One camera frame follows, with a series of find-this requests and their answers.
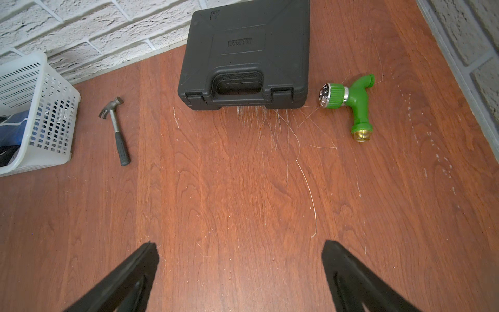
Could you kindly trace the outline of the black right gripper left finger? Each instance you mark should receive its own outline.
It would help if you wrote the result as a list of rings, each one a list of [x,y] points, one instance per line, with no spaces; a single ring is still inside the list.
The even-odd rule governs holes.
[[[144,243],[66,311],[145,311],[159,263],[155,243]]]

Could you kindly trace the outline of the blue striped pillowcase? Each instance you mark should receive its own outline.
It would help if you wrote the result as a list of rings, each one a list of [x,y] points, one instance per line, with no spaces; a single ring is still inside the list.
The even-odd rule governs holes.
[[[23,111],[1,118],[1,147],[22,144],[29,111]]]

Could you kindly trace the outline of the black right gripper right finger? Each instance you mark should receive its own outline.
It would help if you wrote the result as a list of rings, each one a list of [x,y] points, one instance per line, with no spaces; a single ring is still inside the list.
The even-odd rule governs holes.
[[[337,311],[418,311],[339,242],[327,240],[321,257]]]

